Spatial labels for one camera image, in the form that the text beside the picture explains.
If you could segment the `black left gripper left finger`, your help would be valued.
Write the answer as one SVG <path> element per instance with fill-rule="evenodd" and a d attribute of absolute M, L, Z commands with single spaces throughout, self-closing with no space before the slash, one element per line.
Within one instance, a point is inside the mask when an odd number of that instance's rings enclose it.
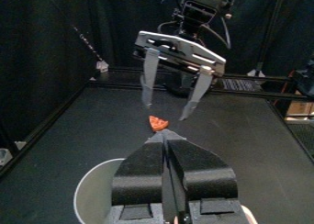
<path fill-rule="evenodd" d="M 156 133 L 123 160 L 112 179 L 111 224 L 163 224 L 164 139 Z"/>

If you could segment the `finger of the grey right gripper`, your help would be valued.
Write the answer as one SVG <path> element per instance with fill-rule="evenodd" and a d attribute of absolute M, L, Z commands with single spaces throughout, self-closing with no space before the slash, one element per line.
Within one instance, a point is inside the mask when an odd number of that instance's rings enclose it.
<path fill-rule="evenodd" d="M 148 48 L 146 51 L 143 61 L 143 74 L 142 74 L 142 102 L 146 107 L 152 105 L 152 93 L 154 85 L 158 74 L 158 63 L 159 63 L 159 50 Z"/>
<path fill-rule="evenodd" d="M 191 113 L 194 112 L 201 100 L 205 95 L 214 79 L 214 69 L 210 66 L 201 67 L 201 73 L 198 77 L 198 81 L 194 86 L 194 90 L 187 100 L 187 104 L 183 108 L 183 113 L 181 116 L 181 120 L 186 120 Z"/>

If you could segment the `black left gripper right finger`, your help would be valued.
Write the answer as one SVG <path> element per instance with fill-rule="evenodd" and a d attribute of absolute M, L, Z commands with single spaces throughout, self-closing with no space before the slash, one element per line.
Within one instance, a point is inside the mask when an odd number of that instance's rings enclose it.
<path fill-rule="evenodd" d="M 164 144 L 178 224 L 249 224 L 233 168 L 170 130 Z"/>

